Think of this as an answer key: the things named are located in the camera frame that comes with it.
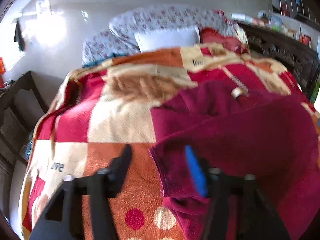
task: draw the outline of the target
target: polka dot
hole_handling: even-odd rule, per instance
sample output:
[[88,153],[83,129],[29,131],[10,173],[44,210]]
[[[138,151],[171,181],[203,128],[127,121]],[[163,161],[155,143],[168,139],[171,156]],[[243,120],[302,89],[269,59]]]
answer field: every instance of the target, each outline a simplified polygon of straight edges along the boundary
[[144,224],[144,217],[142,212],[137,208],[130,209],[125,214],[125,223],[127,226],[134,230],[139,230],[143,227]]
[[169,209],[165,207],[158,207],[155,211],[155,214],[153,215],[153,222],[155,223],[157,228],[162,230],[169,230],[175,225],[177,221]]

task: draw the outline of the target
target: checkered blanket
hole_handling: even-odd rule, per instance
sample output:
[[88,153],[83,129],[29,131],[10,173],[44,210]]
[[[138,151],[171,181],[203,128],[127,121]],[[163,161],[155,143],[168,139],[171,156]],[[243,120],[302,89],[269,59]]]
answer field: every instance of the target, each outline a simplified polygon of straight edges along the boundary
[[[158,174],[148,153],[156,142],[150,108],[180,89],[196,87],[213,72],[215,79],[236,82],[239,70],[269,92],[297,92],[295,80],[279,62],[236,55],[219,44],[161,49],[71,71],[34,132],[19,203],[24,238],[29,238],[65,175],[91,175],[129,143],[132,163],[123,190],[110,199],[119,238],[184,239],[174,216],[162,206]],[[304,106],[316,120],[318,113],[307,103]],[[92,239],[89,213],[84,197],[86,240]]]

